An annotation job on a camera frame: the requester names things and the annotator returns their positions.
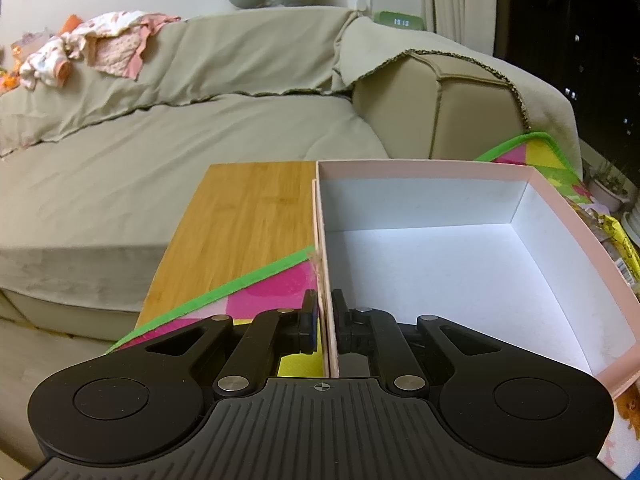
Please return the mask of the yellow snack packet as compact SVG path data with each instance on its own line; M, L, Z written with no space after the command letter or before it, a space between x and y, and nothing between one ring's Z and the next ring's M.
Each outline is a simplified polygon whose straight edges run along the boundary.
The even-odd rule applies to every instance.
M639 256L620 222L609 214L600 214L600 225L620 254L631 277L630 286L639 285Z

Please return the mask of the potted plant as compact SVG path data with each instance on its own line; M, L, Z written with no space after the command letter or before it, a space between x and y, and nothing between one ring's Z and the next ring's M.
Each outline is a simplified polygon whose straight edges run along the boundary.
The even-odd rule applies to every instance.
M609 211L621 211L629 203L626 176L612 162L603 159L599 165L585 168L585 176L593 199Z

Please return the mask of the pink cardboard box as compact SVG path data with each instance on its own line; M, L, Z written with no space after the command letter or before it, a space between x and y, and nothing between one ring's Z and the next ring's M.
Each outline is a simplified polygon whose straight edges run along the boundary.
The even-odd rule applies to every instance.
M639 376L639 304L588 226L534 168L454 160L324 160L314 229L326 367L331 294L401 323L422 314L596 376Z

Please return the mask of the olive sofa cover blanket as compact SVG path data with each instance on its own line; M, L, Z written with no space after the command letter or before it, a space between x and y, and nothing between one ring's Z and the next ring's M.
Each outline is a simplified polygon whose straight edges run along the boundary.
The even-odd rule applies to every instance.
M332 6L250 10L166 25L135 80L73 62L64 86L41 82L1 99L1 151L58 142L154 107L222 96L351 96L391 158L473 160L522 134L547 133L582 169L570 102L500 58Z

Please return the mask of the colourful cartoon play mat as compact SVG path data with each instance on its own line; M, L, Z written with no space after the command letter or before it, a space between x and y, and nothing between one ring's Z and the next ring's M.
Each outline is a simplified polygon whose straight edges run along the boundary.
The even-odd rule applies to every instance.
M311 183L313 162L247 162L210 166L198 185L178 233L169 244L163 262L143 303L136 327L114 343L114 349L165 335L201 320L208 314L231 315L235 323L250 322L259 313L275 308L299 308L304 292L313 288L319 274L319 258L311 251ZM209 248L229 222L205 211L204 200L213 198L232 206L254 205L275 190L286 198L268 214L266 226L277 242L267 247L255 228L245 228L240 244L250 253L248 263L235 263L229 271L194 259L186 246L191 242Z

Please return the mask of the green digital clock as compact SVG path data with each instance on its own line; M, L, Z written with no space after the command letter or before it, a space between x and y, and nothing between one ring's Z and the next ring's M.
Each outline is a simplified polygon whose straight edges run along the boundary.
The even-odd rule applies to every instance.
M423 18L417 15L405 14L395 11L378 11L375 13L376 24L390 26L399 29L425 30Z

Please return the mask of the beige sofa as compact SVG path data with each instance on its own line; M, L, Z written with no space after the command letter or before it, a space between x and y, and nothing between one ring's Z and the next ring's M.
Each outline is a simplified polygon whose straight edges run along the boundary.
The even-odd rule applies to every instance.
M351 96L222 96L1 152L1 314L118 339L210 166L391 158L379 145Z

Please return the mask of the pink baby clothes pile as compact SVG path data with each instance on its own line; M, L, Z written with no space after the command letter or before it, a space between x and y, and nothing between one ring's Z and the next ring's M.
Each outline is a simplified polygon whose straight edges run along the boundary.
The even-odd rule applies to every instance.
M18 66L20 85L35 89L40 82L60 88L83 62L98 72L135 80L142 71L143 53L151 37L178 16L145 11L107 12L49 37Z

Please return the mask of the white wall socket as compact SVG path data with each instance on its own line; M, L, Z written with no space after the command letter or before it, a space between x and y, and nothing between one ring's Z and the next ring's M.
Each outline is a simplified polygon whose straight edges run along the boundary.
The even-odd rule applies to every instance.
M360 14L370 14L372 11L372 0L347 0L347 6Z

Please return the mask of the white curtain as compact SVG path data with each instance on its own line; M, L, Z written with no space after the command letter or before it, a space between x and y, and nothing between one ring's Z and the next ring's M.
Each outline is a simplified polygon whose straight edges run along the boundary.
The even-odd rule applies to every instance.
M492 55L497 0L423 0L426 29L475 51Z

